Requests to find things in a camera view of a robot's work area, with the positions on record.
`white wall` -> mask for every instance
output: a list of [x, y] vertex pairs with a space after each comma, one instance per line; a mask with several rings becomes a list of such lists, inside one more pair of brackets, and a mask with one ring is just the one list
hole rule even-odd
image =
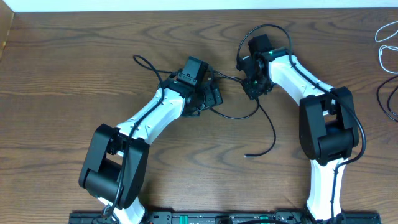
[[398, 0], [4, 0], [14, 12], [398, 7]]

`white cord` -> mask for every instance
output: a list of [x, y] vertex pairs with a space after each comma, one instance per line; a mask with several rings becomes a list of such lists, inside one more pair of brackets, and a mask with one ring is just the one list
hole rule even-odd
[[374, 40], [375, 40], [376, 42], [382, 42], [382, 41], [388, 40], [388, 39], [390, 39], [391, 37], [393, 37], [393, 36], [395, 36], [396, 34], [398, 34], [398, 30], [397, 30], [397, 31], [396, 31], [395, 33], [393, 33], [391, 36], [389, 36], [389, 37], [387, 37], [387, 38], [385, 38], [385, 39], [382, 39], [382, 40], [377, 40], [377, 34], [379, 33], [380, 30], [382, 30], [383, 28], [385, 28], [385, 27], [387, 27], [387, 26], [391, 26], [391, 25], [393, 25], [393, 24], [396, 24], [396, 23], [398, 23], [398, 21], [391, 22], [391, 23], [389, 23], [389, 24], [387, 24], [387, 25], [382, 26], [382, 27], [376, 32], [376, 35], [374, 36]]
[[[397, 30], [395, 33], [393, 33], [393, 34], [390, 35], [389, 37], [387, 37], [387, 38], [385, 38], [385, 39], [382, 39], [382, 40], [377, 40], [377, 34], [379, 33], [380, 30], [382, 30], [383, 28], [385, 28], [385, 27], [387, 27], [387, 26], [396, 24], [396, 23], [398, 23], [398, 21], [391, 22], [391, 23], [389, 23], [389, 24], [387, 24], [387, 25], [382, 26], [382, 27], [376, 32], [376, 35], [374, 36], [374, 40], [375, 40], [376, 42], [382, 42], [382, 41], [388, 40], [388, 39], [390, 39], [391, 37], [393, 37], [393, 36], [395, 36], [396, 34], [398, 34], [398, 30]], [[391, 74], [398, 74], [398, 72], [392, 72], [392, 71], [390, 71], [390, 70], [384, 68], [383, 62], [381, 61], [381, 55], [383, 54], [383, 50], [384, 50], [384, 49], [390, 49], [390, 50], [393, 50], [393, 51], [398, 51], [398, 47], [396, 47], [396, 46], [382, 45], [382, 46], [379, 48], [379, 62], [380, 62], [380, 66], [383, 68], [384, 71], [386, 71], [386, 72], [388, 72], [388, 73], [391, 73]]]

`wood grain surface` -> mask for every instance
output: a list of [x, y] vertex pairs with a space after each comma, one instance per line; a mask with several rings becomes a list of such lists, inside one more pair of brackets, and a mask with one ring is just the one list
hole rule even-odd
[[[165, 70], [182, 68], [192, 55], [243, 76], [234, 69], [239, 41], [253, 27], [272, 23], [290, 32], [304, 67], [353, 92], [368, 147], [345, 170], [343, 209], [377, 211], [383, 223], [398, 223], [398, 125], [377, 105], [376, 88], [390, 75], [379, 66], [381, 44], [374, 42], [375, 31], [396, 20], [398, 9], [17, 14], [0, 63], [1, 222], [66, 223], [72, 210], [102, 209], [78, 186], [93, 132], [102, 123], [115, 126], [130, 118], [158, 84], [132, 54]], [[263, 32], [275, 46], [287, 45], [281, 32], [257, 34]], [[385, 50], [383, 60], [398, 70], [397, 54]], [[238, 116], [254, 108], [239, 85], [220, 85], [224, 104], [218, 110]], [[393, 87], [382, 90], [383, 100]], [[299, 108], [278, 87], [261, 103], [276, 128], [274, 150], [243, 158], [272, 143], [261, 113], [242, 121], [211, 111], [180, 118], [151, 146], [142, 203], [185, 211], [302, 208], [310, 162], [298, 139]]]

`green connector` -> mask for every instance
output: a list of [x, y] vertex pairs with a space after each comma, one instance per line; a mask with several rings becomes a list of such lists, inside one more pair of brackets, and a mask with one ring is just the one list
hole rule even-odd
[[260, 216], [260, 219], [268, 219], [268, 216], [266, 215]]
[[180, 224], [188, 224], [188, 215], [180, 216]]

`wooden tabletop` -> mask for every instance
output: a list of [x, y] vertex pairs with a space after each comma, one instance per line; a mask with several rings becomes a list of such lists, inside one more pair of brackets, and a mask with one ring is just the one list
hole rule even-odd
[[[391, 75], [380, 68], [381, 44], [374, 41], [378, 28], [396, 20], [398, 9], [17, 14], [0, 62], [1, 222], [66, 223], [72, 210], [103, 208], [78, 185], [93, 132], [130, 118], [158, 85], [132, 54], [164, 70], [182, 68], [191, 55], [242, 77], [234, 68], [240, 40], [271, 23], [289, 31], [305, 68], [353, 92], [368, 146], [361, 160], [346, 167], [342, 208], [377, 211], [383, 223], [397, 223], [398, 124], [377, 105], [376, 88]], [[287, 46], [280, 31], [257, 34], [263, 32], [274, 46]], [[395, 37], [386, 44], [397, 42]], [[243, 47], [242, 55], [247, 53]], [[385, 50], [383, 60], [398, 70], [398, 54]], [[254, 109], [239, 85], [220, 85], [221, 112], [239, 116]], [[382, 90], [383, 101], [393, 87]], [[185, 211], [302, 208], [310, 161], [299, 143], [299, 108], [279, 87], [260, 100], [277, 133], [270, 153], [243, 157], [272, 143], [262, 113], [242, 121], [211, 111], [180, 118], [150, 148], [141, 202]], [[393, 98], [395, 109], [397, 103]]]

